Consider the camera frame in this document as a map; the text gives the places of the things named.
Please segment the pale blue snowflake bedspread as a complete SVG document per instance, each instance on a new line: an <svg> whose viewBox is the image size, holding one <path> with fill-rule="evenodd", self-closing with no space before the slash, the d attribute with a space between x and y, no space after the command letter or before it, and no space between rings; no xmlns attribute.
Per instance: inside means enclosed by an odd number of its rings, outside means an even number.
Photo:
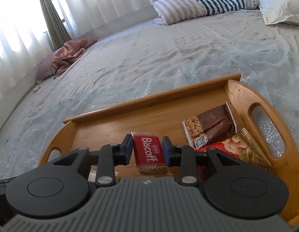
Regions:
<svg viewBox="0 0 299 232"><path fill-rule="evenodd" d="M281 114L299 150L299 26L240 10L99 40L12 113L0 132L0 180L36 167L68 117L233 73Z"/></svg>

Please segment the striped pillow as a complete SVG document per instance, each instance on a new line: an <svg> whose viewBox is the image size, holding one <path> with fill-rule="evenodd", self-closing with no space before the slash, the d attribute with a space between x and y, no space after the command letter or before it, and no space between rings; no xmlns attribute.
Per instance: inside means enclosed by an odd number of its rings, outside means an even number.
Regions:
<svg viewBox="0 0 299 232"><path fill-rule="evenodd" d="M158 0L153 3L158 14L153 22L169 26L188 19L257 7L258 0Z"/></svg>

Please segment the red nut snack packet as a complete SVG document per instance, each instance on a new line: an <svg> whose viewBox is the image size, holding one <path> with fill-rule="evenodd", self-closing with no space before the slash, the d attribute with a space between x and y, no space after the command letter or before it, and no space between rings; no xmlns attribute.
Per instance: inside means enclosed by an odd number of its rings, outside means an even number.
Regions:
<svg viewBox="0 0 299 232"><path fill-rule="evenodd" d="M196 149L196 151L206 152L209 148L219 149L230 156L263 169L272 168L272 164L263 153L261 147L245 128L223 141L205 145Z"/></svg>

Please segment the white pillow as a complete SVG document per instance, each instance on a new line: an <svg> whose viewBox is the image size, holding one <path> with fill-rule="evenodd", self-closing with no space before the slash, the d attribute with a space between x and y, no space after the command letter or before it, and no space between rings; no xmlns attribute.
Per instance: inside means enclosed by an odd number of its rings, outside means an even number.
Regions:
<svg viewBox="0 0 299 232"><path fill-rule="evenodd" d="M258 4L266 25L299 26L299 0L258 0Z"/></svg>

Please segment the purple pillow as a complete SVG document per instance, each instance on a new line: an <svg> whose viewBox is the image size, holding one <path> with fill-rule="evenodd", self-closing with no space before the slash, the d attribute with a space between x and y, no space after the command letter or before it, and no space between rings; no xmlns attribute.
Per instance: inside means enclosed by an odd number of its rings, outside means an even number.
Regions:
<svg viewBox="0 0 299 232"><path fill-rule="evenodd" d="M58 51L52 52L47 57L38 64L38 71L36 74L36 82L43 81L49 77L56 78L57 71L60 67L60 58L57 55Z"/></svg>

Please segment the wooden serving tray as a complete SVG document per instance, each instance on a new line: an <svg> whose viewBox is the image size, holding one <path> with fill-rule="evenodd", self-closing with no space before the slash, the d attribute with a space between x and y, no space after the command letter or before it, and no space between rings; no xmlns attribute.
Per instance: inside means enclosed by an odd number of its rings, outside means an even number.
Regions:
<svg viewBox="0 0 299 232"><path fill-rule="evenodd" d="M98 150L105 144L121 142L131 132L156 132L160 137L168 136L176 145L185 145L183 120L227 103L238 129L245 128L253 136L272 164L270 172L287 184L289 199L281 216L288 224L296 226L299 224L297 146L274 107L241 83L240 78L236 73L67 118L46 148L40 163L48 161L52 150L57 149L62 154L82 147ZM271 154L254 123L252 114L255 107L264 110L285 144L285 151L279 158Z"/></svg>

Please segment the small red Biscoff packet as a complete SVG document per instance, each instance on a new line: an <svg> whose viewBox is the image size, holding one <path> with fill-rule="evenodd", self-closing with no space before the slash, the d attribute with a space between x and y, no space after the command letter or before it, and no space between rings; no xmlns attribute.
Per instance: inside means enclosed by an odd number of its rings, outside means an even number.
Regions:
<svg viewBox="0 0 299 232"><path fill-rule="evenodd" d="M156 132L132 132L134 158L141 177L170 175Z"/></svg>

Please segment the brown peanut bar packet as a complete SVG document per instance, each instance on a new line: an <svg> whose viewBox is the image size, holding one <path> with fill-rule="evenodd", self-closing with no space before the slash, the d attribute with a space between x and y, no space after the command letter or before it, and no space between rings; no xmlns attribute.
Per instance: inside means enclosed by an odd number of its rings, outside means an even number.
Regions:
<svg viewBox="0 0 299 232"><path fill-rule="evenodd" d="M182 126L189 145L194 149L218 142L238 130L228 103L189 117Z"/></svg>

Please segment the green drape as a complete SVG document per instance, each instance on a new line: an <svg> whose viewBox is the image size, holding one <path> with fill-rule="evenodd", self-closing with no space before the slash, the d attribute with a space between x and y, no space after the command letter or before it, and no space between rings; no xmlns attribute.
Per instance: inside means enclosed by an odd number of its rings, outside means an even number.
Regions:
<svg viewBox="0 0 299 232"><path fill-rule="evenodd" d="M54 50L61 48L65 42L71 40L62 20L60 19L51 0L39 0L43 16L48 29L48 35Z"/></svg>

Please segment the small metallic object on bed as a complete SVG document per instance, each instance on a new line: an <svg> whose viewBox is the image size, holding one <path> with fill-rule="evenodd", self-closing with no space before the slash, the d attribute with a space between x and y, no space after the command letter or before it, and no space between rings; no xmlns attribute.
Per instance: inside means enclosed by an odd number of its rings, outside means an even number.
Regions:
<svg viewBox="0 0 299 232"><path fill-rule="evenodd" d="M40 90L40 88L41 88L41 86L40 86L40 85L38 85L38 86L34 87L34 88L33 88L33 90L32 90L32 93L33 93L33 94L35 94L37 91L39 91L39 90Z"/></svg>

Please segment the pink crumpled blanket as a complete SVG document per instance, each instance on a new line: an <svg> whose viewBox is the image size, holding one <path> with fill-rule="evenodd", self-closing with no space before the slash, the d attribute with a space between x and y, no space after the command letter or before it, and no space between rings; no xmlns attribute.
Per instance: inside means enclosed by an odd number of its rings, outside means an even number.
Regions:
<svg viewBox="0 0 299 232"><path fill-rule="evenodd" d="M74 62L81 58L87 48L95 44L97 40L91 38L74 39L64 43L59 48L51 61L54 68L54 78L61 76Z"/></svg>

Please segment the white sheer curtain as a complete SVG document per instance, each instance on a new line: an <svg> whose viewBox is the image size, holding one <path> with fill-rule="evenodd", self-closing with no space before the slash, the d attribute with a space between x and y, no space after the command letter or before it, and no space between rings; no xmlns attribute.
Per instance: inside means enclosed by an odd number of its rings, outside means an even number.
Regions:
<svg viewBox="0 0 299 232"><path fill-rule="evenodd" d="M157 0L51 0L71 38ZM0 101L53 49L39 0L0 0Z"/></svg>

